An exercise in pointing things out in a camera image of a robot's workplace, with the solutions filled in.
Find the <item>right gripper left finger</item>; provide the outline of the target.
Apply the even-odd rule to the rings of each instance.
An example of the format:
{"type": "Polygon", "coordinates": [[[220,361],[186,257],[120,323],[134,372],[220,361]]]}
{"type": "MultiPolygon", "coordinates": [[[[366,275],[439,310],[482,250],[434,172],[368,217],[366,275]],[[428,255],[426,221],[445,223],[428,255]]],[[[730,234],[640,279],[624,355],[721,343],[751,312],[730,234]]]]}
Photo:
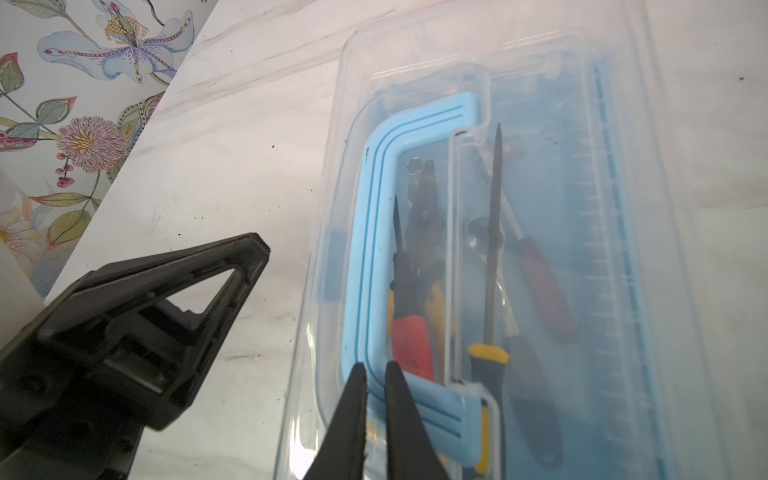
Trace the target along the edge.
{"type": "Polygon", "coordinates": [[[362,479],[366,422],[367,373],[362,363],[356,363],[304,480],[362,479]]]}

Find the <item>blue plastic tool box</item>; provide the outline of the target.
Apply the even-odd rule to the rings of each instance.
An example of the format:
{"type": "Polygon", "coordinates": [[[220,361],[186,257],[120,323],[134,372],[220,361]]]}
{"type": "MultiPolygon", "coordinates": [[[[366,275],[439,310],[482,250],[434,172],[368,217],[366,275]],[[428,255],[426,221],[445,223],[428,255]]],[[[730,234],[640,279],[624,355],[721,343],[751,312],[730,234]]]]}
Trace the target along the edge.
{"type": "Polygon", "coordinates": [[[453,479],[501,479],[498,407],[473,379],[488,217],[481,147],[503,136],[502,193],[580,334],[556,344],[504,230],[502,271],[544,369],[564,460],[533,459],[504,404],[504,479],[734,479],[740,458],[706,351],[702,283],[670,178],[642,1],[452,1],[355,32],[342,50],[316,244],[274,475],[303,478],[352,367],[367,373],[363,477],[387,475],[384,375],[394,201],[432,160],[443,222],[447,334],[435,382],[403,371],[453,479]]]}

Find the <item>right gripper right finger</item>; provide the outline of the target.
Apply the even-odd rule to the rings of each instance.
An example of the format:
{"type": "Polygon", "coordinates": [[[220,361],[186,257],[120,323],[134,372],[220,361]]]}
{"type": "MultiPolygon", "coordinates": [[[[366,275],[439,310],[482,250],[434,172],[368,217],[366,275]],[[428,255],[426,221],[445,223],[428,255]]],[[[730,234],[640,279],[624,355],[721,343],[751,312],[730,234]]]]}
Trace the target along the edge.
{"type": "Polygon", "coordinates": [[[387,364],[385,424],[388,479],[448,479],[416,408],[400,365],[387,364]]]}

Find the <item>green handled ratchet wrench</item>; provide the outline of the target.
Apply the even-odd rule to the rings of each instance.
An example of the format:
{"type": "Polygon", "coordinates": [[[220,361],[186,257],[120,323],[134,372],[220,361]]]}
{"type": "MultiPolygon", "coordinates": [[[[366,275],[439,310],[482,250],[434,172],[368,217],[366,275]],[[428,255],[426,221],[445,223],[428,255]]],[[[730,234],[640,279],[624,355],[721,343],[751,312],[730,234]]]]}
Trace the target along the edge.
{"type": "MultiPolygon", "coordinates": [[[[504,321],[496,291],[494,344],[503,347],[504,321]]],[[[547,470],[560,468],[564,460],[562,428],[554,407],[544,369],[527,337],[505,350],[509,354],[503,381],[503,407],[508,403],[522,439],[536,463],[547,470]]]]}

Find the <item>yellow handled pliers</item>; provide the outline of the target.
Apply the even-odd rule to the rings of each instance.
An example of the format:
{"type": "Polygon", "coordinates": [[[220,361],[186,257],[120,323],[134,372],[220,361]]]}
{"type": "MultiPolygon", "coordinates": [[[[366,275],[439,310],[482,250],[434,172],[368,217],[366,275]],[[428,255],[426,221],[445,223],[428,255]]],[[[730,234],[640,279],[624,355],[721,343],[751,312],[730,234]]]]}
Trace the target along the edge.
{"type": "MultiPolygon", "coordinates": [[[[439,257],[443,222],[440,217],[437,198],[437,179],[435,164],[427,160],[421,171],[408,185],[410,210],[408,222],[402,226],[403,243],[410,257],[411,266],[418,277],[419,297],[423,301],[423,313],[426,319],[432,347],[434,368],[437,378],[439,363],[444,359],[441,352],[446,339],[444,272],[445,261],[439,257]]],[[[389,290],[386,316],[386,332],[392,321],[392,293],[389,290]]]]}

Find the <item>red handled screwdriver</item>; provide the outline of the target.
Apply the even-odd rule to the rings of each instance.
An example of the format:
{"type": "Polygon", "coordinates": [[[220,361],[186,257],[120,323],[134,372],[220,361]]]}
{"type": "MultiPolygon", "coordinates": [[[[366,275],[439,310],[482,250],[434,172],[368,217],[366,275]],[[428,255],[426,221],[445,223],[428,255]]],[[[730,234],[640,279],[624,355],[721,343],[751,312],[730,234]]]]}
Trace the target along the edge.
{"type": "Polygon", "coordinates": [[[423,301],[419,297],[418,277],[404,248],[398,200],[394,201],[393,229],[394,278],[390,284],[393,308],[389,326],[392,358],[404,372],[435,382],[434,359],[423,301]]]}

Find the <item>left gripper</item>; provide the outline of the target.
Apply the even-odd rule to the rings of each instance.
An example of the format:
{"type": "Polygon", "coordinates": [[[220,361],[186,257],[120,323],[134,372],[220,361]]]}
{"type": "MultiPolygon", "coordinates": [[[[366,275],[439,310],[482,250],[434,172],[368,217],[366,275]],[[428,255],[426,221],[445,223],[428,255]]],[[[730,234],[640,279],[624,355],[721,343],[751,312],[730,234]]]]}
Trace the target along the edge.
{"type": "Polygon", "coordinates": [[[1,477],[127,479],[193,403],[270,257],[246,233],[107,264],[1,352],[1,477]]]}

